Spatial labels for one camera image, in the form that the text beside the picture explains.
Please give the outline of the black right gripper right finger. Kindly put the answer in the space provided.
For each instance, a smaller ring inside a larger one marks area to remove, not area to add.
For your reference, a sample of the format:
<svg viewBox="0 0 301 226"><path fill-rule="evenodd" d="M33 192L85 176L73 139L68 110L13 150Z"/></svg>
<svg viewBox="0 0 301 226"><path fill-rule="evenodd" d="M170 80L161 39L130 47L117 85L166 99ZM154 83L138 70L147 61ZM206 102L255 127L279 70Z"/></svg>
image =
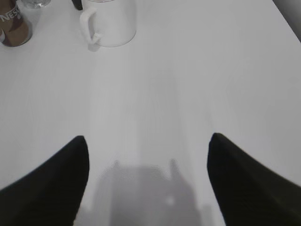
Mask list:
<svg viewBox="0 0 301 226"><path fill-rule="evenodd" d="M301 188L221 133L208 147L207 172L227 226L299 226Z"/></svg>

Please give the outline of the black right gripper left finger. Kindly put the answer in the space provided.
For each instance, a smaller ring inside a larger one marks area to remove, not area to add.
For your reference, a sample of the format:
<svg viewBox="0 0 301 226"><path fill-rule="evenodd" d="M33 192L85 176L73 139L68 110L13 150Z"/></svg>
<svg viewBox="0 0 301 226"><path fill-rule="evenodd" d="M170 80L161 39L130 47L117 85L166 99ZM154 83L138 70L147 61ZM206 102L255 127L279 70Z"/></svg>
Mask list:
<svg viewBox="0 0 301 226"><path fill-rule="evenodd" d="M32 172L0 191L2 226L72 226L87 186L89 153L76 136Z"/></svg>

